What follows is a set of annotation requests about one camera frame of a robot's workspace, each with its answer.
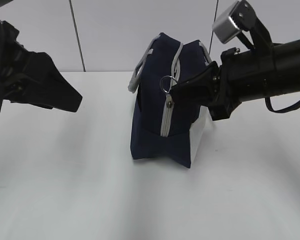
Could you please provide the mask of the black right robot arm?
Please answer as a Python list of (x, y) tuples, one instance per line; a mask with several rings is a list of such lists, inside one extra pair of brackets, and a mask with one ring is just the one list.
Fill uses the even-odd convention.
[(300, 100), (274, 109), (271, 98), (300, 92), (300, 39), (274, 44), (270, 52), (258, 50), (239, 53), (233, 47), (200, 74), (174, 85), (169, 94), (175, 104), (195, 104), (208, 108), (213, 121), (230, 118), (243, 102), (264, 99), (267, 109), (284, 114), (300, 108)]

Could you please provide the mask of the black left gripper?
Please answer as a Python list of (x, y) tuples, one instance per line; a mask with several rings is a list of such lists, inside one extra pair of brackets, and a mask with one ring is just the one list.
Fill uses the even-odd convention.
[(0, 105), (27, 104), (76, 113), (82, 95), (61, 75), (45, 52), (26, 50), (18, 43), (19, 31), (0, 21)]

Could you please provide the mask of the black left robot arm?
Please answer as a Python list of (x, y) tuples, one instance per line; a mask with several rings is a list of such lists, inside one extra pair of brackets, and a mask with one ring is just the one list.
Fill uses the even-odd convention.
[(19, 31), (0, 20), (0, 112), (5, 100), (75, 113), (82, 95), (61, 75), (45, 52), (28, 51)]

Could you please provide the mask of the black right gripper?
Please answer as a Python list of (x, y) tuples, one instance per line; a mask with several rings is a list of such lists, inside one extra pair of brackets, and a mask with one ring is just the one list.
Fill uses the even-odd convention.
[(272, 54), (248, 50), (239, 53), (233, 47), (223, 51), (222, 65), (212, 61), (203, 72), (171, 88), (175, 104), (211, 105), (212, 120), (229, 119), (242, 103), (264, 99), (271, 93), (275, 75)]

